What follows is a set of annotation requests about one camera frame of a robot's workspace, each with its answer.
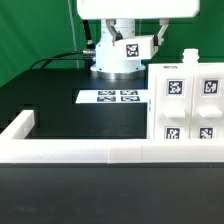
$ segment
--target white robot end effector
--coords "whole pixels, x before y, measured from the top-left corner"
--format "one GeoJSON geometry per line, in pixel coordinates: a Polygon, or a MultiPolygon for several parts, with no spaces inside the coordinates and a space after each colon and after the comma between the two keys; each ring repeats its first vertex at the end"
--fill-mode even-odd
{"type": "Polygon", "coordinates": [[[77,0],[83,19],[101,19],[101,40],[96,46],[93,76],[129,79],[145,70],[163,42],[169,18],[193,17],[200,0],[77,0]],[[157,35],[135,36],[135,19],[160,19],[157,35]]]}

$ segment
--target white block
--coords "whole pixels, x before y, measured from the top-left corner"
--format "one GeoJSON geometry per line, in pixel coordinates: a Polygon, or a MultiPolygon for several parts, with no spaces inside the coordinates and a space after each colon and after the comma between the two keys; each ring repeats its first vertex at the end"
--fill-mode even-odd
{"type": "Polygon", "coordinates": [[[33,126],[34,111],[23,110],[16,119],[2,132],[0,140],[24,139],[29,134],[33,126]]]}
{"type": "Polygon", "coordinates": [[[149,65],[149,138],[189,138],[193,77],[183,64],[149,65]]]}
{"type": "Polygon", "coordinates": [[[224,63],[199,64],[192,101],[191,138],[224,137],[224,63]]]}

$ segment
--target black table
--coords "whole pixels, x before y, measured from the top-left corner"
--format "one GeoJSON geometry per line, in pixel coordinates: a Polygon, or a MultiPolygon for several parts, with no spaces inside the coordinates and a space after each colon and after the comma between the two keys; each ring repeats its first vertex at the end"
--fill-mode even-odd
{"type": "MultiPolygon", "coordinates": [[[[142,89],[84,70],[26,71],[0,89],[1,131],[34,109],[28,138],[145,138],[146,104],[74,104],[79,89],[142,89]]],[[[0,164],[1,224],[223,224],[223,164],[0,164]]]]}
{"type": "Polygon", "coordinates": [[[145,88],[147,76],[115,82],[86,70],[25,71],[0,89],[0,131],[23,109],[34,109],[28,138],[146,138],[146,103],[75,104],[79,90],[145,88]]]}

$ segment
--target green backdrop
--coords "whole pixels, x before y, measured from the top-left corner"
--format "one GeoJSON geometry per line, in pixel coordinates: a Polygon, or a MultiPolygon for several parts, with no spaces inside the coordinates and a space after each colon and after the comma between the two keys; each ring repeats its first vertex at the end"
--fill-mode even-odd
{"type": "MultiPolygon", "coordinates": [[[[76,1],[72,7],[78,49],[83,49],[85,38],[76,1]]],[[[157,20],[141,22],[141,34],[158,30],[157,20]]],[[[99,21],[91,21],[91,31],[94,41],[98,41],[99,21]]],[[[198,48],[201,62],[224,61],[224,1],[201,0],[195,18],[172,19],[164,45],[145,63],[181,62],[184,48],[198,48]]],[[[67,0],[0,1],[0,86],[39,59],[73,50],[67,0]]],[[[76,63],[55,62],[51,66],[75,67],[76,63]]]]}

